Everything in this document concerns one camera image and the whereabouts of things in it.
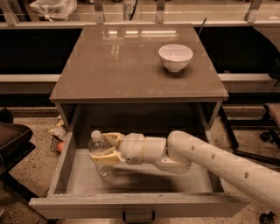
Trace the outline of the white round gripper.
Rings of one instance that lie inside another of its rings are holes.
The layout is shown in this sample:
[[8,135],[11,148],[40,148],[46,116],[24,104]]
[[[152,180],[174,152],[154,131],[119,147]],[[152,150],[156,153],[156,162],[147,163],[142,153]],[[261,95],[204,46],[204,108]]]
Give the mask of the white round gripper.
[[143,134],[130,133],[124,136],[122,133],[109,132],[102,133],[102,136],[113,147],[103,152],[91,152],[89,156],[96,164],[116,165],[125,161],[128,165],[141,165],[144,162]]

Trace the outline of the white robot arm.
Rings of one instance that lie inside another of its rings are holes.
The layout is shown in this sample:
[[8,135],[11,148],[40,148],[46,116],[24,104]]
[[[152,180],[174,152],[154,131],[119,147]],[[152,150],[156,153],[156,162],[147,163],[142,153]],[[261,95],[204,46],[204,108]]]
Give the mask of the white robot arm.
[[155,165],[159,170],[183,174],[196,163],[230,185],[280,213],[280,173],[238,157],[184,131],[167,138],[95,130],[88,142],[91,160],[100,165]]

